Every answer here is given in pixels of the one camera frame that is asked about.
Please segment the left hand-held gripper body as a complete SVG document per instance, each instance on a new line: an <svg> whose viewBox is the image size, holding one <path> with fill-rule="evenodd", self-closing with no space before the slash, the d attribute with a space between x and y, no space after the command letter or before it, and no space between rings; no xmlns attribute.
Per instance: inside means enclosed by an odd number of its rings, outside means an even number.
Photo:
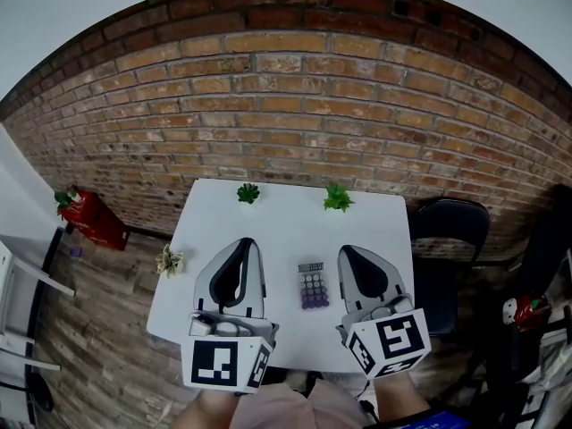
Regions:
<svg viewBox="0 0 572 429"><path fill-rule="evenodd" d="M201 390L256 393L279 325L264 318L196 311L181 339L183 383Z"/></svg>

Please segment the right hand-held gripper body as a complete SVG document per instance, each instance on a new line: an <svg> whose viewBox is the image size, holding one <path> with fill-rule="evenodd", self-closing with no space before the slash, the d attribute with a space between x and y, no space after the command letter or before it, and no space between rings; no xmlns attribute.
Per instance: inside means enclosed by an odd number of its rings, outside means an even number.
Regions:
<svg viewBox="0 0 572 429"><path fill-rule="evenodd" d="M408 371L431 351L424 310L407 293L346 314L336 330L369 380Z"/></svg>

